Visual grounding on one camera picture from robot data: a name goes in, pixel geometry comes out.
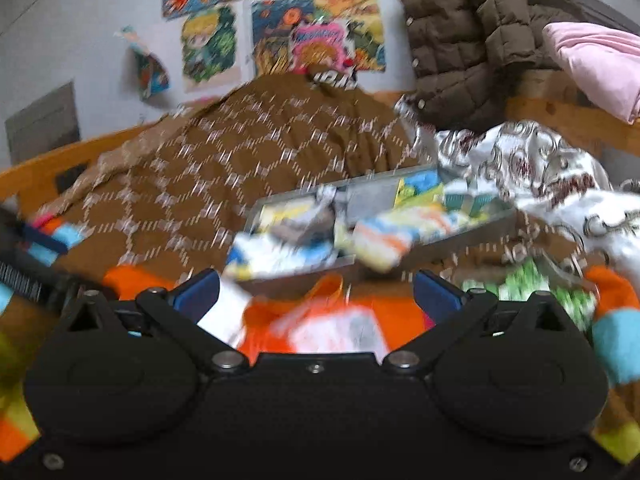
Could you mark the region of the white sock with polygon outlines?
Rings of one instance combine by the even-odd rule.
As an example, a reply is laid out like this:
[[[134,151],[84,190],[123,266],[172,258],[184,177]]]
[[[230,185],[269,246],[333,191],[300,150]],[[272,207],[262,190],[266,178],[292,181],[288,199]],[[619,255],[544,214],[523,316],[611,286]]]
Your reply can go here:
[[[276,278],[332,266],[338,252],[331,242],[296,246],[283,243],[268,233],[239,232],[232,242],[222,274],[235,281]]]

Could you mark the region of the beige grey cloth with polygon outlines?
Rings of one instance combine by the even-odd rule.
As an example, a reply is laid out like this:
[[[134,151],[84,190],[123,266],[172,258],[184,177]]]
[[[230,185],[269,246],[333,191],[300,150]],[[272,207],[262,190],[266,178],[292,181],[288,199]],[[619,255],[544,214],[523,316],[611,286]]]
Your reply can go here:
[[[311,210],[270,226],[268,233],[280,242],[305,246],[325,242],[333,236],[335,212],[331,206],[314,206]]]

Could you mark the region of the blue white tissue packet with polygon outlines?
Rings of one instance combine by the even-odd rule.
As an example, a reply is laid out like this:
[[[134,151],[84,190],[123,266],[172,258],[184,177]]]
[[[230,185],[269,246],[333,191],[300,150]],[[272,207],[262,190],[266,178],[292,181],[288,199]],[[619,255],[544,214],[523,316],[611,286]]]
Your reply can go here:
[[[442,188],[444,205],[448,211],[461,211],[476,217],[498,196],[494,182],[483,178],[454,179]]]

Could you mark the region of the green patterned cloth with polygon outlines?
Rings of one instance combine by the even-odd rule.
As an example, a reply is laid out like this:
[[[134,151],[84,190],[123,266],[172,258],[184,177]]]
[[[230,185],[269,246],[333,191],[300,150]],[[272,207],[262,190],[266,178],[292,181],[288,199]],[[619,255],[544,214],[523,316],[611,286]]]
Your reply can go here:
[[[482,288],[506,301],[526,301],[534,292],[548,292],[582,332],[591,326],[600,299],[595,284],[562,270],[546,256],[514,266],[457,268],[450,281],[465,292]]]

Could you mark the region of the brown patterned quilt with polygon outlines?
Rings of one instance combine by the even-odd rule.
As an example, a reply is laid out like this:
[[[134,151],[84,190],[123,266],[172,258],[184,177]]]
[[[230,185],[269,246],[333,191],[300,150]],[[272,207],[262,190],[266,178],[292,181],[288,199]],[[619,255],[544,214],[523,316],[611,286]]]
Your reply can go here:
[[[258,200],[421,162],[393,107],[339,76],[263,76],[102,154],[47,213],[81,234],[63,270],[184,278],[224,265]]]

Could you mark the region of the orange white packet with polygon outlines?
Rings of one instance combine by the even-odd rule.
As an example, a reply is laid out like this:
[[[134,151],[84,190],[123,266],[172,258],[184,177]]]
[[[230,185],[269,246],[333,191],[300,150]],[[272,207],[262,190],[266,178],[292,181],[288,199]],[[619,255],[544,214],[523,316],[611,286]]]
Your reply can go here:
[[[263,353],[371,353],[381,362],[433,326],[410,294],[352,295],[329,274],[295,300],[253,299],[239,350],[252,363]]]

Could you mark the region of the metal tray with drawing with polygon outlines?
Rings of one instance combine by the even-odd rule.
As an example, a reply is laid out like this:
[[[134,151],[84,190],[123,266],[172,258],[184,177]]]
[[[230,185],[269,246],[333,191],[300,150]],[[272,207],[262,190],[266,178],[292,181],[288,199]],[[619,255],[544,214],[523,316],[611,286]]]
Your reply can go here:
[[[515,223],[495,185],[415,166],[258,200],[224,276],[259,286],[326,272],[390,274],[494,242]]]

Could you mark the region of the colourful striped blanket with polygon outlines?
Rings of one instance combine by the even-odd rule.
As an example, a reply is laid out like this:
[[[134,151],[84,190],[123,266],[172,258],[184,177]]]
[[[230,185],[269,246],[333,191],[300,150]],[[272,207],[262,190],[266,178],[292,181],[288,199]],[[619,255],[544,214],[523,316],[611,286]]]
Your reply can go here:
[[[506,260],[522,245],[489,244],[465,248],[446,260],[431,264],[431,271],[453,282],[469,273],[515,271],[525,266]],[[611,383],[608,403],[593,430],[598,445],[623,464],[639,454],[639,294],[626,274],[590,259],[584,277],[599,289],[600,298],[590,323],[593,349]],[[348,307],[359,306],[378,318],[387,344],[396,347],[420,327],[436,322],[434,314],[421,314],[409,289],[400,283],[360,283],[352,299],[346,282],[335,274],[291,297],[272,292],[255,294],[237,306],[216,307],[214,332],[254,358],[260,350],[286,350],[288,335],[273,335],[278,321],[290,320],[294,310],[304,310],[309,321],[327,320]],[[4,288],[1,291],[1,459],[9,463],[39,437],[24,401],[22,382],[27,367],[49,335],[54,318],[26,304]]]

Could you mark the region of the white floral satin sheet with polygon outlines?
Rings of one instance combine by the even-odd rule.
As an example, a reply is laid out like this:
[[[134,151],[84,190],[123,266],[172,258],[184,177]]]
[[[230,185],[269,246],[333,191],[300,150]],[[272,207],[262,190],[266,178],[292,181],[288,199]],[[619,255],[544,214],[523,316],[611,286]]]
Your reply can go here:
[[[420,159],[448,177],[488,182],[502,200],[602,256],[639,286],[637,180],[614,186],[594,156],[533,120],[504,122],[482,133],[437,131],[420,121],[413,96],[402,96],[393,109]]]

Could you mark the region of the brown puffer jacket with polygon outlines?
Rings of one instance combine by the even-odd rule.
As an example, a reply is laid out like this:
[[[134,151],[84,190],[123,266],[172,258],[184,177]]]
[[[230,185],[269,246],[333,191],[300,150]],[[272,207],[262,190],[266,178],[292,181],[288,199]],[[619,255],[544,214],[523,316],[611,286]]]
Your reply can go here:
[[[500,124],[526,70],[555,70],[542,30],[581,22],[574,0],[401,0],[420,117],[439,130]]]

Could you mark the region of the pink cloth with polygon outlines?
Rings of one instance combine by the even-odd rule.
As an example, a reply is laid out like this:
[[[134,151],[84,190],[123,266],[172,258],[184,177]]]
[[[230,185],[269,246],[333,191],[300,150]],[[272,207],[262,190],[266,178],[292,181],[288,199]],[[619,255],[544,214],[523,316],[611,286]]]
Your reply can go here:
[[[544,26],[544,45],[589,101],[634,124],[639,119],[639,37],[587,22]]]

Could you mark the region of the wooden bed frame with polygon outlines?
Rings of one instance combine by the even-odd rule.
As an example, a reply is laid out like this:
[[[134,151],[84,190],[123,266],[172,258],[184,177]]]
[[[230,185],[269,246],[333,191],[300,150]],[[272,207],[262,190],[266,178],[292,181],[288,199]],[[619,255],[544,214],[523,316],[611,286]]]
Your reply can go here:
[[[601,156],[606,148],[639,154],[639,125],[621,122],[587,102],[569,76],[552,70],[529,70],[506,103],[509,120],[531,119],[559,132],[571,144]],[[30,216],[58,197],[59,174],[96,162],[104,152],[151,129],[150,124],[57,148],[1,173],[1,200]]]

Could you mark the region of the cartoon wall posters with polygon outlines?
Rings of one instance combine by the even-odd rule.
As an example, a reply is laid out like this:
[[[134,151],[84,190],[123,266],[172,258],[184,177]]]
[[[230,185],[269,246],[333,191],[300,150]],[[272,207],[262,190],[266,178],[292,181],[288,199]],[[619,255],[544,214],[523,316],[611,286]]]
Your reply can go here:
[[[160,10],[181,23],[187,92],[237,84],[247,65],[258,76],[311,64],[347,73],[387,66],[378,0],[162,0]]]

